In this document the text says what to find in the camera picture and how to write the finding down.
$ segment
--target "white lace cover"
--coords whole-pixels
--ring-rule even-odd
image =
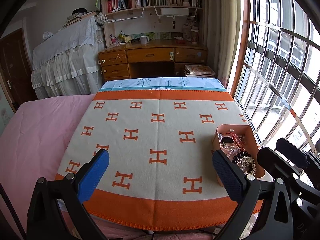
[[[96,37],[97,30],[101,30],[101,28],[96,24],[95,17],[85,18],[61,30],[35,47],[33,50],[32,69],[39,69],[41,65],[55,55],[68,49],[85,44],[95,45],[95,39],[97,39],[97,42],[102,42],[101,35]]]

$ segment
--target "metal screw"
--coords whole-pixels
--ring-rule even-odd
[[[73,179],[75,177],[75,175],[72,173],[72,172],[70,172],[70,173],[68,173],[67,175],[66,175],[66,179]]]
[[[253,181],[255,177],[252,174],[248,174],[247,179]]]
[[[302,199],[301,198],[297,198],[297,205],[299,206],[299,207],[301,207],[302,206]]]
[[[43,183],[44,182],[44,177],[41,177],[41,178],[39,178],[38,180],[37,180],[37,183],[39,183],[39,184],[41,184],[41,183]]]
[[[277,182],[278,182],[279,184],[283,184],[283,179],[278,178],[278,179],[277,179]]]

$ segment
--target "desk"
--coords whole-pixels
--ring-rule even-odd
[[[175,40],[151,40],[123,44],[99,52],[99,64],[105,81],[184,76],[184,65],[207,63],[207,48]]]

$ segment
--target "metal security grille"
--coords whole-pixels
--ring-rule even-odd
[[[320,36],[295,0],[250,2],[249,42],[234,99],[261,147],[276,149],[285,137],[316,154]]]

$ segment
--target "door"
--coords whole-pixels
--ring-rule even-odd
[[[22,29],[0,40],[0,64],[4,83],[14,104],[20,106],[24,102],[37,100],[31,84],[31,70],[24,49]]]

